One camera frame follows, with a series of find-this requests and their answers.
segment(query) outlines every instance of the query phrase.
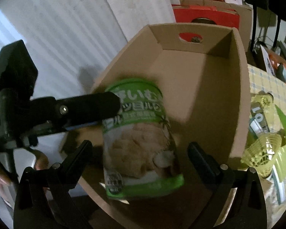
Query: white curtain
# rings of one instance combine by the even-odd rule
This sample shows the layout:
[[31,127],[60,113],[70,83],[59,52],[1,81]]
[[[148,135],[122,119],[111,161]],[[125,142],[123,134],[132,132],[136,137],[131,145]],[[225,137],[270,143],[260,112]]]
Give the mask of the white curtain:
[[107,0],[121,29],[130,40],[146,24],[175,22],[171,4],[179,0]]
[[[38,69],[34,98],[88,92],[146,24],[174,22],[179,0],[0,0],[0,49],[23,39]],[[39,138],[50,164],[63,135]]]

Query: open box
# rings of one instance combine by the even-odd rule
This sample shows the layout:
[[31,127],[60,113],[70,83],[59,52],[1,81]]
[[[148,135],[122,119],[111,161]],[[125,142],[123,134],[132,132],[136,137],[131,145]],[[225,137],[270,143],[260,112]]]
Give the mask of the open box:
[[[186,42],[180,33],[193,33],[202,40]],[[211,196],[187,157],[188,144],[197,141],[220,164],[239,161],[244,151],[250,89],[240,35],[235,28],[207,24],[146,26],[97,79],[93,92],[128,77],[149,79],[162,91],[185,185],[165,197],[124,204],[107,198],[100,185],[104,183],[100,167],[88,166],[79,183],[125,228],[188,228]],[[88,139],[102,144],[100,127],[78,133],[78,143]]]
[[233,9],[235,10],[239,18],[239,34],[242,38],[245,52],[249,49],[249,43],[251,40],[251,27],[252,27],[252,8],[247,5],[236,5],[232,3],[225,3],[220,1],[211,0],[180,0],[180,4],[186,5],[200,5],[200,6],[215,6],[222,9]]

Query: canned food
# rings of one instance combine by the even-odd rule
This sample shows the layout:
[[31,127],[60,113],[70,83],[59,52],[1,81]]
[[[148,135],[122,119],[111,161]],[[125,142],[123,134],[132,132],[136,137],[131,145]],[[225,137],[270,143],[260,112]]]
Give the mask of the canned food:
[[144,79],[124,79],[106,91],[121,109],[103,121],[104,178],[113,199],[163,196],[184,183],[162,93]]

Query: table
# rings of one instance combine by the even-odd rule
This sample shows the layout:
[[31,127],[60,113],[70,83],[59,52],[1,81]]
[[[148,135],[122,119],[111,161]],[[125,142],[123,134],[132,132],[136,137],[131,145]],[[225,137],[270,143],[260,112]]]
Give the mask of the table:
[[[286,115],[286,84],[277,79],[276,77],[267,74],[265,71],[260,70],[254,66],[248,65],[249,78],[250,78],[250,92],[257,94],[261,91],[272,92],[274,103]],[[270,125],[271,132],[277,132],[282,128],[281,122],[275,110],[274,123]],[[284,180],[285,195],[286,195],[286,178]],[[281,215],[286,210],[286,199],[281,204],[275,204],[273,207],[272,225],[274,225]]]

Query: screw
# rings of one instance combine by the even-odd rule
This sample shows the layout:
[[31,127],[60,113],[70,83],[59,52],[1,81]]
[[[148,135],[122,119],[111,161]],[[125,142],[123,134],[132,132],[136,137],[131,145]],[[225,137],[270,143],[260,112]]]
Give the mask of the screw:
[[69,109],[65,105],[61,105],[59,111],[62,115],[66,115],[69,112]]
[[60,163],[54,163],[51,166],[53,169],[58,169],[60,167]]
[[228,169],[228,165],[222,164],[222,165],[220,166],[220,168],[221,168],[222,170],[227,170],[227,169]]
[[24,169],[24,172],[25,172],[25,173],[29,173],[32,169],[33,169],[32,167],[26,167],[26,168]]
[[250,170],[251,173],[255,173],[256,172],[256,169],[252,168],[252,167],[250,167],[249,170]]

